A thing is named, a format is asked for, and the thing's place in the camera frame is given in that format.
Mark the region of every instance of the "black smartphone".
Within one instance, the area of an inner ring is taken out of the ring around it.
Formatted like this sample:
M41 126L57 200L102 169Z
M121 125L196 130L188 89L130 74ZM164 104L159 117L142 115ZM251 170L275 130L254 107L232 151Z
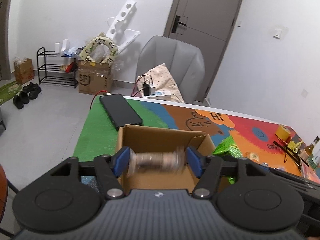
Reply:
M112 94L101 96L100 102L117 130L126 124L142 125L141 117L122 95Z

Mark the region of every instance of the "blue circle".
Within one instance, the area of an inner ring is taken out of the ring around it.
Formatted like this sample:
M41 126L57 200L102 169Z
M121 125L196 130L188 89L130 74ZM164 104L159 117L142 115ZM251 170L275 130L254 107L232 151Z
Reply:
M267 142L269 140L268 136L260 128L253 127L252 132L261 141Z

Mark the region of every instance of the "sf cardboard box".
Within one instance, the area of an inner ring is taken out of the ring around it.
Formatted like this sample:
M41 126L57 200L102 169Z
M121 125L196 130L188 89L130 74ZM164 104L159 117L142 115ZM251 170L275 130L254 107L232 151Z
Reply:
M118 132L116 151L128 146L135 153L172 152L178 146L185 149L193 146L207 156L215 146L208 134L201 131L182 131L139 125L126 125ZM120 183L126 193L131 189L187 189L192 192L199 179L193 175L188 165L182 172L146 171L127 177L124 173Z
M79 61L77 80L79 92L95 95L101 90L110 91L112 86L111 69L108 64Z
M14 76L16 81L20 84L24 84L30 80L33 80L35 74L33 72L32 60L27 58L23 63L18 63L17 61L13 62L14 64Z

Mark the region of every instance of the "door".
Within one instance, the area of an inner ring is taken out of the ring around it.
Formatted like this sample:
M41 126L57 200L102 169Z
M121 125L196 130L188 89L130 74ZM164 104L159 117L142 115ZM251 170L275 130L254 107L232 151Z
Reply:
M11 79L8 53L8 18L11 0L0 0L0 80Z
M205 77L197 101L203 101L218 71L241 0L179 0L169 37L198 47Z

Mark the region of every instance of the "black charger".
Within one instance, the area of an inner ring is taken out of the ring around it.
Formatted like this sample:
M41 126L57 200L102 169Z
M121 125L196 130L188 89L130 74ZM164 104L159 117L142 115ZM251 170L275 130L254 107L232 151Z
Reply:
M150 96L150 85L146 84L146 82L144 82L142 87L143 87L143 96L145 96L145 97Z

